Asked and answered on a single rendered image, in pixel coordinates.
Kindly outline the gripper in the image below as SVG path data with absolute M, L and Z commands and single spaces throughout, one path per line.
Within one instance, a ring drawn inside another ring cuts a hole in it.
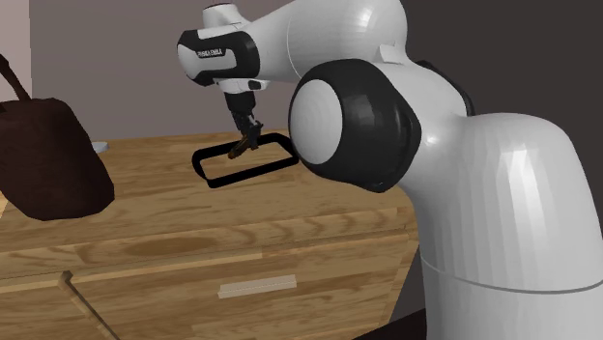
M 225 93 L 227 107 L 232 114 L 238 131 L 241 133 L 241 140 L 228 153 L 230 159 L 240 156 L 248 148 L 256 150 L 258 148 L 258 138 L 261 135 L 263 124 L 253 116 L 253 109 L 256 106 L 255 95 L 251 91 L 237 94 Z

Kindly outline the wooden chest of drawers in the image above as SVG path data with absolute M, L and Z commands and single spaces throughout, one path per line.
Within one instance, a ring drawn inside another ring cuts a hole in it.
M 227 133 L 113 140 L 114 202 L 81 219 L 0 216 L 0 340 L 353 340 L 385 325 L 417 249 L 399 188 L 382 194 L 285 157 L 192 154 Z

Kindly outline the dark brown handbag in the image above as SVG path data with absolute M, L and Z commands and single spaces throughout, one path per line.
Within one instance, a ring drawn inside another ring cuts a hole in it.
M 0 101 L 0 192 L 41 221 L 102 212 L 115 199 L 114 184 L 72 109 L 31 98 L 1 54 L 0 75 L 17 96 Z

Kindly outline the black rectangular frame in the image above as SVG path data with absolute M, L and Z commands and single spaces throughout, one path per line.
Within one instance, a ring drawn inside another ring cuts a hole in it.
M 285 159 L 245 169 L 237 173 L 209 179 L 204 172 L 201 161 L 215 156 L 226 155 L 236 145 L 236 142 L 233 141 L 195 151 L 191 157 L 191 164 L 196 174 L 206 181 L 209 188 L 219 188 L 284 169 L 286 167 L 296 165 L 299 162 L 299 158 L 294 151 L 291 139 L 289 137 L 277 132 L 271 132 L 260 135 L 258 138 L 259 146 L 271 143 L 277 143 L 282 149 L 288 152 L 290 156 Z

